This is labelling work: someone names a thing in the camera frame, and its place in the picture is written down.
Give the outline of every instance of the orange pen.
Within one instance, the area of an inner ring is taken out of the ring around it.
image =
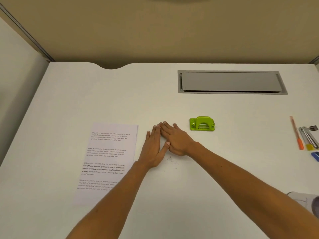
[[[296,138],[297,138],[297,142],[298,142],[298,145],[299,145],[299,149],[300,150],[304,150],[305,148],[304,148],[303,143],[302,143],[302,141],[300,139],[300,136],[299,136],[295,121],[293,120],[293,116],[290,116],[290,120],[291,120],[291,123],[293,125],[293,131],[295,132],[295,135],[296,135]]]

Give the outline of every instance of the yellow object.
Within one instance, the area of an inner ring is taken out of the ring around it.
[[[315,148],[311,144],[306,144],[306,148],[308,151],[314,150]]]

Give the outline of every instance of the blue object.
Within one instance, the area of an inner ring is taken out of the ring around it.
[[[311,155],[315,158],[315,160],[317,160],[317,162],[319,162],[319,152],[313,152]]]

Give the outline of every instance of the green hole punch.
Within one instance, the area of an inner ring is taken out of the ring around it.
[[[214,120],[210,117],[197,117],[189,120],[189,128],[192,131],[215,131]]]

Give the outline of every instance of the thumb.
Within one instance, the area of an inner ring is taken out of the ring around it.
[[[159,151],[158,152],[158,156],[160,157],[160,158],[164,158],[164,156],[165,156],[165,153],[167,152],[167,150],[169,149],[169,146],[170,146],[170,142],[166,142],[165,144],[164,144],[164,146],[162,147],[162,150],[161,151]]]

